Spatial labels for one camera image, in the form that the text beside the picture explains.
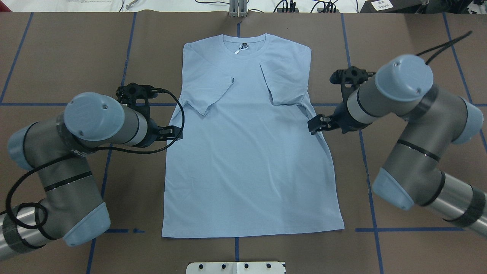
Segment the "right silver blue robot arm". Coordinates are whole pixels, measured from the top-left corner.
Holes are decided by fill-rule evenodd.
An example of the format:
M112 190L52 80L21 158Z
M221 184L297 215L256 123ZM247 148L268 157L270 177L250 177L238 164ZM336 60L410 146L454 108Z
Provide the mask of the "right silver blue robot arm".
M351 66L330 82L341 85L342 102L331 116L308 121L312 135L340 129L362 130L395 114L407 122L371 189L402 210L418 205L449 224L486 236L486 193L437 168L451 144L469 142L480 132L482 112L434 82L421 57L402 54L376 73Z

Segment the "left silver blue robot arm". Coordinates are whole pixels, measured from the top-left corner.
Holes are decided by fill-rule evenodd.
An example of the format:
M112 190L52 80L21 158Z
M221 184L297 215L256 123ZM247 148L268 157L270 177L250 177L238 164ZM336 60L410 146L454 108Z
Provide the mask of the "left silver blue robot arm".
M155 141L182 138L183 126L159 127L148 100L161 88L75 96L54 118L12 134L10 158L27 172L9 190L1 213L1 260L26 254L61 238L69 247L106 232L111 220L86 160L97 151L148 154Z

